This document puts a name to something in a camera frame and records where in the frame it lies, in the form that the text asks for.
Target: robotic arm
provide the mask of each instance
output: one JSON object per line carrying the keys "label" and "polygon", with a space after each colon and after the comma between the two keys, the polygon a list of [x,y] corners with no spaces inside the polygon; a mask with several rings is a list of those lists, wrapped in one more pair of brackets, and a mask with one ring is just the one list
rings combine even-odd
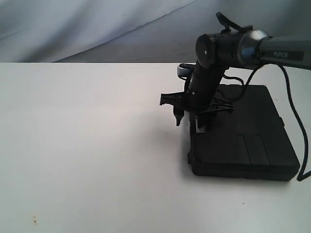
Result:
{"label": "robotic arm", "polygon": [[195,48],[196,64],[180,64],[178,67],[178,76],[186,77],[184,92],[161,94],[160,105],[174,106],[177,126],[184,111],[196,116],[233,111],[230,101],[215,101],[220,81],[230,67],[252,69],[251,77],[265,64],[311,69],[311,38],[271,37],[264,31],[254,30],[252,26],[241,27],[220,12],[216,16],[225,28],[220,33],[200,36]]}

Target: white table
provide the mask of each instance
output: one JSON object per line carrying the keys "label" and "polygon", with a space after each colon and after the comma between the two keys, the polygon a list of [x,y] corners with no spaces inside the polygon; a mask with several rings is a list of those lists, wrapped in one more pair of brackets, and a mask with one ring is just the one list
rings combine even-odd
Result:
{"label": "white table", "polygon": [[[159,106],[160,93],[183,88],[176,66],[0,64],[0,232],[309,233],[311,178],[192,174],[187,121],[176,127]],[[311,138],[311,73],[287,70]],[[268,86],[302,161],[281,70],[252,83]]]}

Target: gray wall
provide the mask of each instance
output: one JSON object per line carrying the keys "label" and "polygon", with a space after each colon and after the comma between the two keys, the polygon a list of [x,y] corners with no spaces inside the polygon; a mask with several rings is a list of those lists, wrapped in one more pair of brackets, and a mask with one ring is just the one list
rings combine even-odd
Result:
{"label": "gray wall", "polygon": [[194,62],[198,36],[219,32],[221,11],[272,36],[308,34],[308,0],[197,0],[107,43],[60,62]]}

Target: black case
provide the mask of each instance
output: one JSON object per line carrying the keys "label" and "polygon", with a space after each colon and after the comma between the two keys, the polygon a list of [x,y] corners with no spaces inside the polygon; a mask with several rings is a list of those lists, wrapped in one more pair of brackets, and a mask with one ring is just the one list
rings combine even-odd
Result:
{"label": "black case", "polygon": [[[240,85],[220,85],[227,97],[235,97]],[[191,149],[188,162],[198,176],[241,177],[289,181],[300,164],[268,89],[249,85],[234,111],[218,113],[212,128],[196,132],[190,114]]]}

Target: white table surface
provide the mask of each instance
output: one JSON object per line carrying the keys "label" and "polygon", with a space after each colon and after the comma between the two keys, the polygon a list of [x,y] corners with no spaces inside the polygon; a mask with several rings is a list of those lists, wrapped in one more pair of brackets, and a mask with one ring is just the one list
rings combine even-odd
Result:
{"label": "white table surface", "polygon": [[[182,91],[176,66],[0,64],[0,232],[311,232],[311,178],[192,174],[187,121],[176,127],[159,106],[161,93]],[[287,70],[311,138],[311,73]],[[252,83],[268,86],[302,161],[281,70]]]}

